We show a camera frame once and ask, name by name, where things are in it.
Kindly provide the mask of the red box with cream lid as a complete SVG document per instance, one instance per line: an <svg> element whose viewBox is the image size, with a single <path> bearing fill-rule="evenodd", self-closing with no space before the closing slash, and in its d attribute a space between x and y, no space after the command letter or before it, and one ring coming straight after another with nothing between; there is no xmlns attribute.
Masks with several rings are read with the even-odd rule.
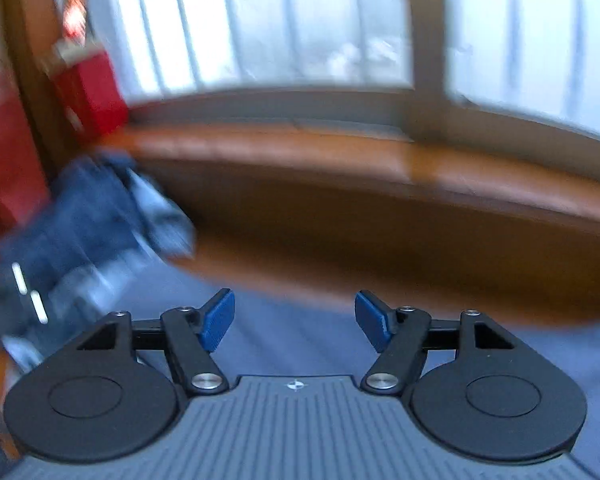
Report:
<svg viewBox="0 0 600 480"><path fill-rule="evenodd" d="M128 122L129 107L100 42L58 41L42 67L81 146L116 133Z"/></svg>

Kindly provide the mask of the window with metal bars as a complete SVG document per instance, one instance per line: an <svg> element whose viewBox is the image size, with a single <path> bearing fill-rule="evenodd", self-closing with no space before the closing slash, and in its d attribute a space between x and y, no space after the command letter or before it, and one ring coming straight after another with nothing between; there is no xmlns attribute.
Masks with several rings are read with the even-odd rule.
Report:
<svg viewBox="0 0 600 480"><path fill-rule="evenodd" d="M600 0L81 1L138 124L371 125L600 180Z"/></svg>

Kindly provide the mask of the red and pink curtain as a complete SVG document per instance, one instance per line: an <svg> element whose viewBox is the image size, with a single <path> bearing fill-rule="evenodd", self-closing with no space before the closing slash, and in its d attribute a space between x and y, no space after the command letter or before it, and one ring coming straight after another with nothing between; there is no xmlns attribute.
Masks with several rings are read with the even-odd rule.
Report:
<svg viewBox="0 0 600 480"><path fill-rule="evenodd" d="M28 223L49 198L7 53L0 1L0 236Z"/></svg>

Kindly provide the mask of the dark navy garment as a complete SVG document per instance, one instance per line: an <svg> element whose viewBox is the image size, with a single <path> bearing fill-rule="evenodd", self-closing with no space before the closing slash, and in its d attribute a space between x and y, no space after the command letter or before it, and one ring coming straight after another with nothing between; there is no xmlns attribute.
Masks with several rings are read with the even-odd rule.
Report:
<svg viewBox="0 0 600 480"><path fill-rule="evenodd" d="M72 162L53 184L53 199L25 226L0 239L0 272L20 265L26 283L49 292L71 271L140 247L144 230L130 191L135 162L101 152Z"/></svg>

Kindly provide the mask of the light blue denim garment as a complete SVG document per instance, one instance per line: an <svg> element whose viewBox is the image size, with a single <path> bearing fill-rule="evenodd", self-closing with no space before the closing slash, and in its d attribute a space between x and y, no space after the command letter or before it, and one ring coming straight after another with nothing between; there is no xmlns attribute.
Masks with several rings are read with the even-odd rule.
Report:
<svg viewBox="0 0 600 480"><path fill-rule="evenodd" d="M113 311L125 289L162 257L194 253L193 222L154 182L131 168L106 169L114 189L82 222L77 263L66 263L48 293L54 319L79 330Z"/></svg>

